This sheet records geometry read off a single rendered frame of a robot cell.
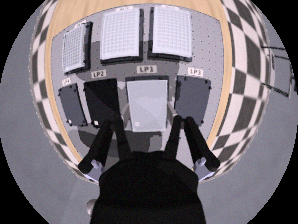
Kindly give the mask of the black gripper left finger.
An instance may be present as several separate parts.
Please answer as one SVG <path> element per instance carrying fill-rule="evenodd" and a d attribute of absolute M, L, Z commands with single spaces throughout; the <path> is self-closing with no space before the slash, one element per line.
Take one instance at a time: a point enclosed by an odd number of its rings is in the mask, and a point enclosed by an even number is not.
<path fill-rule="evenodd" d="M 105 171 L 104 167 L 114 132 L 116 132 L 120 167 L 124 178 L 130 182 L 138 179 L 138 169 L 124 130 L 130 115 L 130 106 L 129 103 L 126 103 L 121 113 L 114 114 L 115 121 L 107 119 L 102 123 L 89 152 L 78 164 L 78 169 L 90 181 L 98 183 L 99 177 Z"/>

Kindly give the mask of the white button panel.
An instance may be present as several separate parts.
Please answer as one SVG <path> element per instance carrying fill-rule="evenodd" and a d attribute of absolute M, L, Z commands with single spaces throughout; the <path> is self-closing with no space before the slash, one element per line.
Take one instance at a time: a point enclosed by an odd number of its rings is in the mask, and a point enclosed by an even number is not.
<path fill-rule="evenodd" d="M 118 150 L 115 149 L 109 149 L 106 164 L 105 164 L 105 170 L 108 170 L 110 167 L 112 167 L 116 162 L 119 161 L 119 155 Z"/>

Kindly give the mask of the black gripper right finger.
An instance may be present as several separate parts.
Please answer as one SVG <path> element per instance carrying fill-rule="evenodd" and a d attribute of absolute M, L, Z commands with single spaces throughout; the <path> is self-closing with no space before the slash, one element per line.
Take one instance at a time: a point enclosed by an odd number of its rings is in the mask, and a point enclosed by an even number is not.
<path fill-rule="evenodd" d="M 178 150 L 180 129 L 184 129 L 194 164 L 193 171 L 197 174 L 199 182 L 209 179 L 221 163 L 210 151 L 196 122 L 190 116 L 184 119 L 177 115 L 178 113 L 170 102 L 167 102 L 166 114 L 171 125 L 171 132 L 157 167 L 157 178 L 160 181 L 167 181 L 171 178 Z"/>

